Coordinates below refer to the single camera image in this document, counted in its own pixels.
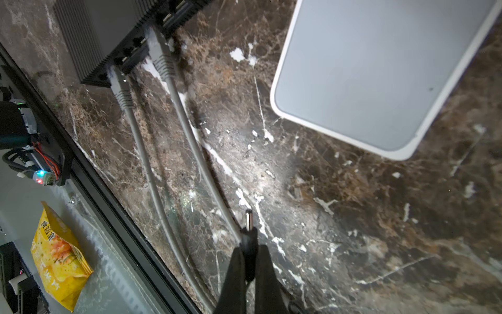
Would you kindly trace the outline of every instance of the gray device top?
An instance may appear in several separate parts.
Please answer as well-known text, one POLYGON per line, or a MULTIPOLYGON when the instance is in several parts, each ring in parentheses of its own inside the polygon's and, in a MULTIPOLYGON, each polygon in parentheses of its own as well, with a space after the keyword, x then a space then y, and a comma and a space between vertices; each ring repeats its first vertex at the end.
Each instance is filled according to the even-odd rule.
POLYGON ((299 0, 274 79, 280 116, 407 159, 500 0, 299 0))

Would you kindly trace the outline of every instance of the marble countertop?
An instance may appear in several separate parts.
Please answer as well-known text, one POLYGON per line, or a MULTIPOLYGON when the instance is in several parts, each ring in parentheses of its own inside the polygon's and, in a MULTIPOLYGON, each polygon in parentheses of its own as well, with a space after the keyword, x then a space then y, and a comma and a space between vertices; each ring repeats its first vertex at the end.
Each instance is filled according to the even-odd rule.
MULTIPOLYGON (((54 0, 0 3, 0 42, 187 289, 111 91, 81 85, 54 0)), ((314 313, 502 312, 502 25, 415 155, 396 162, 279 119, 293 1, 215 0, 176 33, 178 87, 235 217, 255 211, 281 283, 314 313)), ((234 241, 148 60, 135 114, 169 219, 214 297, 234 241)))

